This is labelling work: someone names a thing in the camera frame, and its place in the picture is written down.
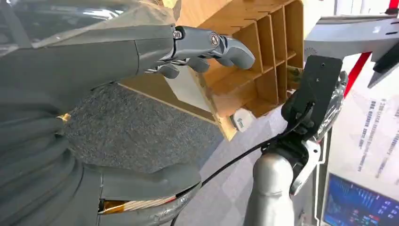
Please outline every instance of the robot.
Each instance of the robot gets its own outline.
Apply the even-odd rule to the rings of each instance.
[[[294,224],[290,196],[298,193],[317,165],[317,142],[342,104],[342,93],[337,90],[344,89],[346,78],[340,73],[340,59],[309,57],[300,89],[282,108],[286,130],[207,180],[201,182],[199,171],[188,164],[142,174],[80,162],[58,133],[63,122],[57,116],[73,109],[91,89],[129,76],[161,73],[175,78],[178,70],[174,65],[187,65],[201,73],[209,67],[208,58],[248,69],[255,60],[248,48],[214,31],[170,24],[93,29],[41,47],[30,41],[34,37],[29,29],[34,28],[27,27],[27,21],[35,24],[43,15],[70,18],[71,9],[45,11],[44,3],[29,1],[2,0],[0,6],[2,23],[13,40],[0,58],[0,225],[157,226],[172,219],[174,224],[201,186],[258,149],[263,155],[254,165],[244,225]],[[157,206],[102,213],[106,200],[171,196],[176,198]]]

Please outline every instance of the wooden box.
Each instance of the wooden box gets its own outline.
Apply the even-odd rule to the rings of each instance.
[[[303,68],[303,4],[300,0],[231,0],[219,7],[198,27],[240,40],[254,54],[255,63],[241,70],[209,60],[208,72],[191,71],[207,109],[179,100],[161,75],[139,76],[121,84],[219,126],[230,140],[237,132],[230,120],[236,110],[244,107],[260,117],[286,101],[287,66]],[[180,25],[197,26],[186,21]]]

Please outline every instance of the blue screen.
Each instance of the blue screen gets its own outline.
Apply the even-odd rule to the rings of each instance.
[[[332,226],[399,226],[399,202],[330,174],[324,221]]]

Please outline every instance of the black bracket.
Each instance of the black bracket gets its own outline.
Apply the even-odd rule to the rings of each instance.
[[[331,96],[338,83],[342,60],[309,56],[303,71],[300,88],[283,105],[281,115],[291,127],[301,117],[309,103],[313,103],[305,120],[294,130],[301,140],[308,140],[317,133],[326,115]]]

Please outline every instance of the black cable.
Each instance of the black cable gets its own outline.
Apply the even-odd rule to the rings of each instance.
[[[219,173],[223,172],[223,170],[227,169],[229,166],[231,166],[234,163],[238,162],[239,160],[241,160],[245,156],[251,154],[252,152],[258,150],[261,147],[269,146],[271,142],[273,142],[273,141],[275,141],[277,139],[283,138],[287,134],[289,134],[290,132],[295,130],[295,128],[298,127],[302,123],[302,121],[305,119],[305,117],[307,116],[307,114],[309,113],[309,111],[311,110],[313,105],[314,105],[314,103],[308,103],[306,105],[304,113],[298,118],[298,120],[296,121],[296,123],[292,127],[286,128],[282,133],[280,133],[280,134],[276,135],[275,137],[272,137],[272,138],[270,138],[270,139],[268,139],[266,141],[263,141],[263,142],[255,145],[251,149],[247,150],[246,152],[240,154],[239,156],[237,156],[236,158],[234,158],[230,162],[226,163],[224,166],[222,166],[220,169],[218,169],[216,172],[214,172],[211,176],[209,176],[206,180],[204,180],[204,182],[202,182],[201,188],[203,186],[205,186],[210,180],[215,178]],[[177,214],[176,217],[173,218],[172,223],[170,223],[170,226],[175,226],[176,221],[177,221],[177,217],[179,217],[179,214]]]

